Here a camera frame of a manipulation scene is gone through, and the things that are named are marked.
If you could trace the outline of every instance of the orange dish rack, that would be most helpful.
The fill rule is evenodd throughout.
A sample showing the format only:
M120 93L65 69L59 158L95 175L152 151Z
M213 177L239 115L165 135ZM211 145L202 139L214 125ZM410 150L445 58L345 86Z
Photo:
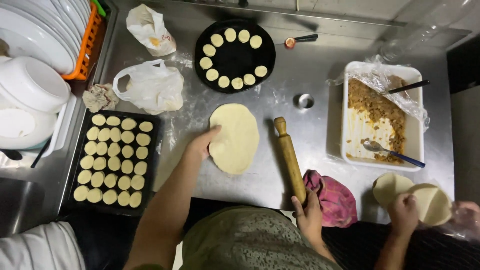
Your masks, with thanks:
M97 7L93 2L90 2L90 18L88 19L87 28L85 29L84 37L82 38L82 45L80 46L80 55L78 56L75 69L70 74L64 74L61 77L64 80L86 80L88 74L88 66L90 63L90 55L92 55L92 47L95 37L98 32L102 18L97 13Z

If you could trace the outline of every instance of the rolling pin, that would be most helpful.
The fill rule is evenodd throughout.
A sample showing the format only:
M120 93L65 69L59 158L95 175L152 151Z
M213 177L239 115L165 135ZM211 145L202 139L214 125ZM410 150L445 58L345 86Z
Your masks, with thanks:
M305 202L306 191L303 185L303 179L300 173L299 163L295 150L293 149L292 138L287 134L287 122L283 117L277 117L274 120L275 128L278 131L278 141L282 147L283 157L287 163L288 174L293 186L293 193L299 199L300 203Z

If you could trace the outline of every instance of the crumpled cloth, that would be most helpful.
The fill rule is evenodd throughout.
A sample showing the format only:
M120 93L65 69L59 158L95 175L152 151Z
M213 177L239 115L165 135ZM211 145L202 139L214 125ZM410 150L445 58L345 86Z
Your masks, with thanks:
M307 170L303 183L312 190L320 185L317 195L323 213L322 226L348 228L358 221L355 198L339 181Z

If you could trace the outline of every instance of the blue spoon handle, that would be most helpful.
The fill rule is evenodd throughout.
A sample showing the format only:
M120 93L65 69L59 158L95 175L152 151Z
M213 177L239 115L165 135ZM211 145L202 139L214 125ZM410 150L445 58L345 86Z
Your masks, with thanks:
M401 158L401 159L403 159L403 160L405 160L405 161L407 161L407 162L410 162L410 163L412 163L413 165L419 166L420 168L425 168L425 163L423 163L423 162L420 162L420 161L418 161L418 160L414 160L413 158L409 158L409 157L407 157L407 156L404 156L404 155L399 154L399 153L394 152L394 151L390 151L390 154L392 154L393 156L396 156L396 157L398 157L398 158Z

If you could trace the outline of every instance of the sink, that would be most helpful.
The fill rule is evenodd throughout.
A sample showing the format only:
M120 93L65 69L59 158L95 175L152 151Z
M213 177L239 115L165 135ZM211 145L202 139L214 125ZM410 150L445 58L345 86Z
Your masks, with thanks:
M39 183L0 177L0 237L37 226L44 197Z

